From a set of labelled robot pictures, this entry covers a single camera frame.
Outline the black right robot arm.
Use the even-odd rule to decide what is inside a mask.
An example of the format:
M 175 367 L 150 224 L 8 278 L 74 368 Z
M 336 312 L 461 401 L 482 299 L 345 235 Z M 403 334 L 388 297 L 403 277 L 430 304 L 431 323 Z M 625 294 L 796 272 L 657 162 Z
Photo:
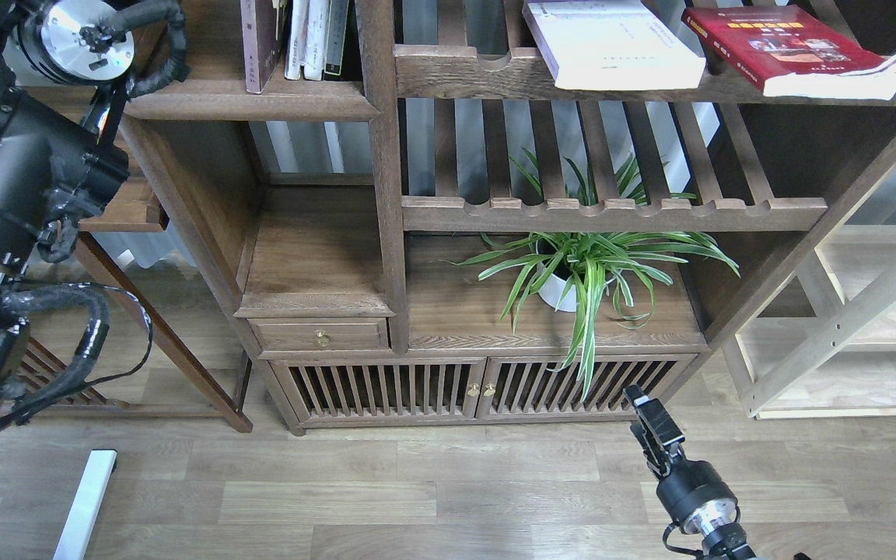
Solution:
M 671 545 L 667 550 L 696 559 L 756 559 L 740 525 L 735 493 L 709 462 L 687 460 L 681 446 L 685 436 L 661 401 L 648 397 L 638 385 L 626 387 L 625 398 L 638 415 L 632 433 L 658 481 L 657 497 L 671 518 L 662 542 L 675 529 L 702 536 L 699 550 Z

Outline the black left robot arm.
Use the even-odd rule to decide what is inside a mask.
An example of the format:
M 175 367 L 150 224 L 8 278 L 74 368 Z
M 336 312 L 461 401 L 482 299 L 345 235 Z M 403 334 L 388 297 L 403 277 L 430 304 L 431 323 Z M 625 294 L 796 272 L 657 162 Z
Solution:
M 128 100 L 186 79 L 177 1 L 0 1 L 0 432 L 90 387 L 110 323 L 93 285 L 20 288 L 28 259 L 72 254 L 79 221 L 100 215 L 128 178 L 114 144 Z M 67 368 L 28 391 L 14 377 L 28 321 L 82 306 L 86 329 Z

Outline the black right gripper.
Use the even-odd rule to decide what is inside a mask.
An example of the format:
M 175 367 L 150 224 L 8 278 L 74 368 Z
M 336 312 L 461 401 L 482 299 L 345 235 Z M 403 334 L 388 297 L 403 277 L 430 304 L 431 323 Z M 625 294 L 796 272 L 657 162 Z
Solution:
M 709 537 L 736 523 L 735 493 L 709 462 L 687 459 L 685 436 L 661 401 L 650 400 L 638 385 L 625 388 L 625 400 L 638 417 L 632 433 L 657 479 L 656 496 L 681 532 Z

